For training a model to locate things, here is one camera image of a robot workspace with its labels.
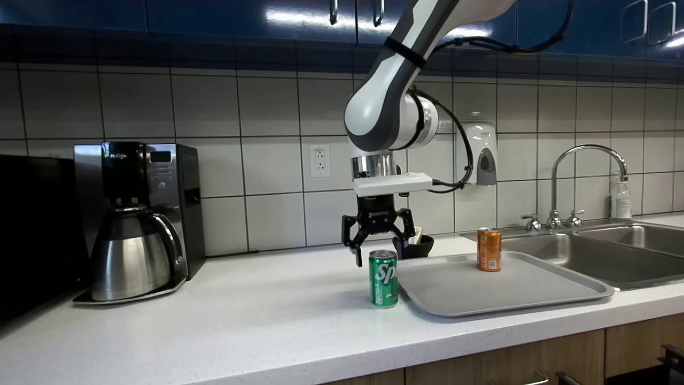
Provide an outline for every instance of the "stainless steel sink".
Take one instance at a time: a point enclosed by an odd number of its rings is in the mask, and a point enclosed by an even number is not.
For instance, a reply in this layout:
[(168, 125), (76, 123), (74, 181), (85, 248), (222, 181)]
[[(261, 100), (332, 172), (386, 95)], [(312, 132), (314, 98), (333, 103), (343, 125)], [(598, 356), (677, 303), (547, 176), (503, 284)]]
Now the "stainless steel sink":
[(663, 250), (672, 255), (684, 255), (684, 232), (649, 224), (627, 224), (606, 230), (587, 230), (581, 237), (631, 243), (636, 248)]
[(504, 239), (504, 248), (535, 255), (620, 288), (653, 286), (684, 278), (684, 256), (636, 248), (631, 242), (594, 239), (597, 234), (522, 236)]

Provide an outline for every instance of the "white countertop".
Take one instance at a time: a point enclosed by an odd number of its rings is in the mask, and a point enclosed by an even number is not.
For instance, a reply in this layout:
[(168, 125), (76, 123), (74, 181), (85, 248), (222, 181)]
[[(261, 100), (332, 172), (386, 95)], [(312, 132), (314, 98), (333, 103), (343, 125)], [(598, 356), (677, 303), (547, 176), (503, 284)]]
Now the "white countertop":
[[(469, 250), (448, 237), (431, 255)], [(117, 309), (61, 301), (0, 333), (0, 378), (325, 382), (684, 311), (684, 283), (474, 319), (428, 317), (404, 297), (383, 311), (367, 293), (367, 270), (347, 248), (211, 259), (176, 295)]]

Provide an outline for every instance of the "electrical outlet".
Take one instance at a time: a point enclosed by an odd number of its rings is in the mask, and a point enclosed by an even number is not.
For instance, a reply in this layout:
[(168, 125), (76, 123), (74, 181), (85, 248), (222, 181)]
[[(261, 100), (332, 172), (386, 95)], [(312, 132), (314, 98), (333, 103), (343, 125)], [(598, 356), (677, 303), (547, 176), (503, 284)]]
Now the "electrical outlet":
[(314, 178), (327, 178), (330, 176), (330, 146), (309, 146), (309, 162), (312, 162), (312, 176)]

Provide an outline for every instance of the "soda can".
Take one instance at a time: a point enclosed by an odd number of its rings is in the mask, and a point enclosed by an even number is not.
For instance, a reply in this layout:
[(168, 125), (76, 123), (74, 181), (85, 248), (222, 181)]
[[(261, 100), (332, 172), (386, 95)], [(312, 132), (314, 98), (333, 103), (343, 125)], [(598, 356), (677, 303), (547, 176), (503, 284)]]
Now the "soda can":
[(503, 236), (495, 230), (476, 230), (476, 268), (482, 271), (499, 271)]
[(390, 309), (397, 303), (397, 252), (371, 250), (370, 252), (370, 301), (378, 309)]

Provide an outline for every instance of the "green can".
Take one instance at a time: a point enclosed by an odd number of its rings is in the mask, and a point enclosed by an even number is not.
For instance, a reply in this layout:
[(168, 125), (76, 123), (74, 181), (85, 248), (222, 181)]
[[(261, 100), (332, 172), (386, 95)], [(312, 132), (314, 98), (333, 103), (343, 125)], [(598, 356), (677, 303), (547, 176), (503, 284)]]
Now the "green can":
[(397, 303), (397, 252), (371, 250), (370, 252), (370, 301), (378, 309)]

